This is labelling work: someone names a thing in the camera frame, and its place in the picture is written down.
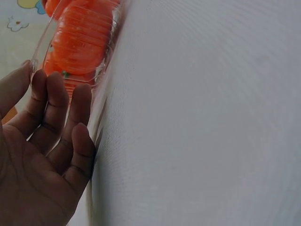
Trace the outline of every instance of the hand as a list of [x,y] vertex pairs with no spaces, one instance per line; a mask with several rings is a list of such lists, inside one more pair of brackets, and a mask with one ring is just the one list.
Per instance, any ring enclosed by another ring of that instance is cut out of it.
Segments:
[[[1,119],[27,91],[30,74],[27,61],[0,81]],[[86,128],[90,87],[74,90],[64,127],[68,104],[61,75],[38,71],[24,111],[0,124],[1,225],[62,226],[74,214],[95,158]]]

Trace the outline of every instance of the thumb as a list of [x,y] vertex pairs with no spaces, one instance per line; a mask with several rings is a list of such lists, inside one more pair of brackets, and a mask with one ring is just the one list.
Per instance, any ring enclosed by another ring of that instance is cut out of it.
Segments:
[[0,118],[1,120],[24,96],[30,84],[30,61],[0,80]]

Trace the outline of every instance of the cartoon print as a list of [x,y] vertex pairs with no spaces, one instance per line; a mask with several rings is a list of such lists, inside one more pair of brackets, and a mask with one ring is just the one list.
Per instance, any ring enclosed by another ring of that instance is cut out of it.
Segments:
[[8,28],[11,29],[12,32],[17,32],[21,28],[28,27],[29,23],[24,23],[19,20],[15,20],[13,16],[8,19]]
[[22,8],[35,8],[39,0],[17,0],[17,3]]
[[38,10],[38,14],[43,15],[46,13],[41,0],[17,0],[17,3],[22,8],[36,8]]
[[42,5],[42,0],[39,0],[35,6],[37,9],[38,9],[38,14],[45,14],[45,10],[44,10],[44,7]]

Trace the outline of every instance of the white fabric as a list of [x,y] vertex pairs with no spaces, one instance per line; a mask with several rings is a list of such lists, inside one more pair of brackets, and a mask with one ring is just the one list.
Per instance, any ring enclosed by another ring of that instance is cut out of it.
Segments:
[[132,0],[95,225],[301,225],[300,21],[298,0]]

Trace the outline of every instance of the green speck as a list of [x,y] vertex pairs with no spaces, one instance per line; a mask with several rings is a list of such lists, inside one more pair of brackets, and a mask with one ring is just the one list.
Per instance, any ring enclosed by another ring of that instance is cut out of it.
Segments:
[[68,78],[70,76],[70,73],[68,73],[66,71],[63,71],[62,75],[63,75],[64,78]]

